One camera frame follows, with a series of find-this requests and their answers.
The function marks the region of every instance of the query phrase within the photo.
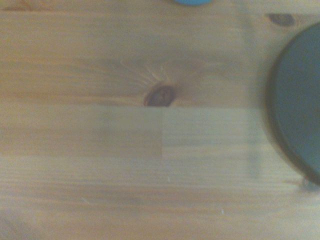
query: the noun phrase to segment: wooden table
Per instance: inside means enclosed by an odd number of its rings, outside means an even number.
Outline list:
[[[270,68],[319,21],[317,0],[0,8],[0,240],[320,237],[320,196],[264,107]],[[146,107],[161,86],[170,107]]]

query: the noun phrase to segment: black circular lid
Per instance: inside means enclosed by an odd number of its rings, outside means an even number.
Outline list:
[[[266,102],[279,145],[320,183],[320,23],[299,33],[283,50],[270,75]]]

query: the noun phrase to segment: dark wood knot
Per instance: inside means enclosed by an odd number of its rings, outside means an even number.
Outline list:
[[[295,18],[291,14],[268,14],[271,22],[282,27],[292,27],[295,25]]]
[[[144,99],[147,107],[169,107],[176,98],[176,90],[173,86],[160,86],[151,91]]]

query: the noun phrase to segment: blue cap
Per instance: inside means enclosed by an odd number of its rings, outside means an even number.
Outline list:
[[[212,0],[174,0],[177,3],[185,4],[185,5],[201,5],[208,2],[211,2]]]

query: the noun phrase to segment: wood grain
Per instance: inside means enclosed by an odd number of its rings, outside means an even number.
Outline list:
[[[0,240],[319,238],[319,192],[264,109],[274,60],[318,2],[0,9]],[[144,107],[161,86],[170,107]]]

